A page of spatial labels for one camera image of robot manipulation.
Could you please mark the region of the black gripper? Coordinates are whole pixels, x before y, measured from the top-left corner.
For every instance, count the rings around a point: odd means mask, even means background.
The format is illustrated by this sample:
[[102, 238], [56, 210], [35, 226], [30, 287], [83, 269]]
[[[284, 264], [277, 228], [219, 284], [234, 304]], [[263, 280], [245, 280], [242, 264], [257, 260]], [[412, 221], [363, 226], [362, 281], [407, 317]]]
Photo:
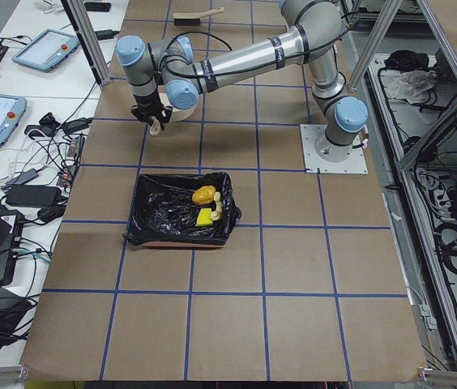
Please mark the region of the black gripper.
[[131, 107], [132, 115], [140, 122], [151, 124], [152, 116], [156, 117], [156, 129], [164, 130], [169, 122], [169, 116], [162, 113], [164, 110], [163, 104], [160, 101], [159, 95], [136, 96], [134, 95], [136, 104]]

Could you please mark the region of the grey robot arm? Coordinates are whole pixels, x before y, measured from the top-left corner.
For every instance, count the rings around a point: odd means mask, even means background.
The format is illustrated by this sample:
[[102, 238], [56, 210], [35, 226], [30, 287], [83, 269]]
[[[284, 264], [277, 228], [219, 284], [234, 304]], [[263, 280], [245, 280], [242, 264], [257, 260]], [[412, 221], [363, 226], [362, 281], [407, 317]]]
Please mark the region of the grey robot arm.
[[193, 109], [202, 94], [292, 64], [307, 65], [313, 98], [327, 120], [327, 142], [351, 145], [369, 113], [346, 92], [337, 67], [333, 45], [345, 34], [340, 11], [330, 1], [282, 1], [280, 11], [287, 32], [198, 62], [185, 34], [153, 43], [134, 35], [120, 38], [115, 54], [135, 99], [132, 114], [164, 128], [173, 111]]

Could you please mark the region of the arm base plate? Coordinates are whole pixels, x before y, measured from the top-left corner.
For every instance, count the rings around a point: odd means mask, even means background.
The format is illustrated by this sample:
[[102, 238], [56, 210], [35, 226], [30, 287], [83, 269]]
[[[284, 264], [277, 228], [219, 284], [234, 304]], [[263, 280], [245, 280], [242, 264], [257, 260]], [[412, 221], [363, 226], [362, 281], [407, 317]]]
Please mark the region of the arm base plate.
[[305, 171], [320, 174], [368, 173], [364, 150], [356, 136], [352, 145], [335, 146], [326, 139], [326, 125], [300, 124]]

